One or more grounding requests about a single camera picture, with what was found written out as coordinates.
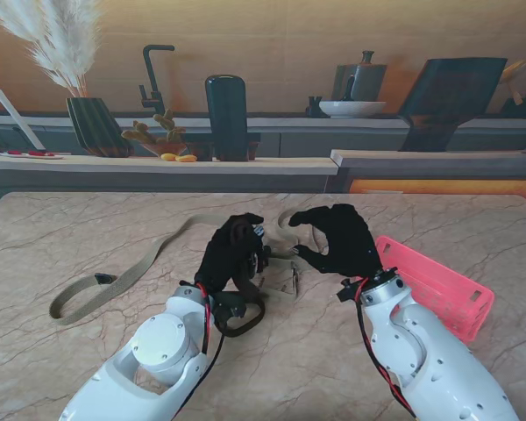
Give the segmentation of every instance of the small plant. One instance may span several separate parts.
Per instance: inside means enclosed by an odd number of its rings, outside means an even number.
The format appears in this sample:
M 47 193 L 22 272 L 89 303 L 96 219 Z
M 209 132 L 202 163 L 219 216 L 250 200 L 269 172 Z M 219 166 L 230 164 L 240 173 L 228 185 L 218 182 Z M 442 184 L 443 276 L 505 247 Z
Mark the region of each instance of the small plant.
M 88 96 L 85 75 L 94 63 L 98 0 L 0 0 L 0 25 L 29 42 L 29 51 L 55 83 Z
M 148 132 L 148 126 L 145 123 L 134 121 L 132 126 L 134 130 L 125 130 L 121 133 L 125 139 L 137 140 L 143 145 L 167 145 L 167 144 L 182 144 L 183 139 L 181 135 L 185 132 L 184 127 L 175 127 L 174 114 L 171 110 L 167 110 L 166 113 L 161 116 L 160 114 L 154 114 L 154 120 L 166 130 L 167 135 L 163 138 L 156 138 L 150 132 Z

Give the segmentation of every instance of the white bowl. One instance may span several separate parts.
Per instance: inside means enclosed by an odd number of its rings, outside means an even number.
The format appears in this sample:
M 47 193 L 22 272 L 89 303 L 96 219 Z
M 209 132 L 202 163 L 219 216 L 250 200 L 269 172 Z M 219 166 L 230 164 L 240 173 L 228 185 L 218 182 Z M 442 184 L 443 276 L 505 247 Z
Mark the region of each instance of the white bowl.
M 321 101 L 319 108 L 332 118 L 362 118 L 378 114 L 385 105 L 364 101 Z

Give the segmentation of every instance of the white robotic arm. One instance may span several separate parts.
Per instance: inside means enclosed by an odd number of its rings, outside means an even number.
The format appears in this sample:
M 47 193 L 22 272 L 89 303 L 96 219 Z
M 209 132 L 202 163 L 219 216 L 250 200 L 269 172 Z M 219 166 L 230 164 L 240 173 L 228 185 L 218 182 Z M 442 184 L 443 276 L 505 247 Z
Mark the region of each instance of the white robotic arm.
M 168 421 L 180 410 L 209 366 L 201 353 L 205 306 L 201 291 L 180 286 L 166 310 L 146 320 L 132 339 L 84 384 L 60 421 Z M 142 366 L 169 387 L 161 395 L 142 389 Z
M 411 297 L 393 271 L 364 289 L 378 362 L 395 374 L 405 400 L 422 421 L 518 421 L 499 383 L 430 310 Z

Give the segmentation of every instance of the faucet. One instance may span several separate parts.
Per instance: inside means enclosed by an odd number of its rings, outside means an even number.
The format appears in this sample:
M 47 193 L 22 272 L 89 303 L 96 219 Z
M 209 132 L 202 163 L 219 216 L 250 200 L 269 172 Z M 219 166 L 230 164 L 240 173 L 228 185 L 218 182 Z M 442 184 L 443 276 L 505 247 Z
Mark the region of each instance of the faucet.
M 152 50 L 175 51 L 175 47 L 150 44 L 148 46 L 145 46 L 142 50 L 142 54 L 144 55 L 144 62 L 146 64 L 146 71 L 148 72 L 148 77 L 150 78 L 150 85 L 152 85 L 151 98 L 148 98 L 146 96 L 146 90 L 144 88 L 144 85 L 139 85 L 140 96 L 142 96 L 142 106 L 144 108 L 154 108 L 156 110 L 156 114 L 163 115 L 164 112 L 166 112 L 166 107 L 164 106 L 164 100 L 161 97 L 161 92 L 158 91 L 158 83 L 156 82 L 156 76 L 152 67 L 152 61 L 150 60 L 150 52 Z

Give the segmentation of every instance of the black robotic glove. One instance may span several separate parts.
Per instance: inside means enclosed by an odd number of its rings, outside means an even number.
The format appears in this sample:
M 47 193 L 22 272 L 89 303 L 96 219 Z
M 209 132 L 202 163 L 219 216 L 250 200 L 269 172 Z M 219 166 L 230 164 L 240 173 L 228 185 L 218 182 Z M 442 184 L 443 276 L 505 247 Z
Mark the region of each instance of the black robotic glove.
M 195 274 L 195 283 L 201 283 L 209 294 L 220 292 L 238 270 L 242 260 L 251 253 L 263 249 L 261 237 L 253 229 L 242 232 L 242 238 L 235 241 L 235 228 L 245 224 L 261 224 L 263 218 L 252 213 L 234 215 L 218 228 L 204 252 L 203 262 Z
M 295 246 L 298 255 L 323 274 L 368 277 L 382 269 L 368 225 L 350 204 L 296 212 L 288 224 L 310 224 L 325 234 L 329 244 L 327 255 L 313 252 L 306 246 Z

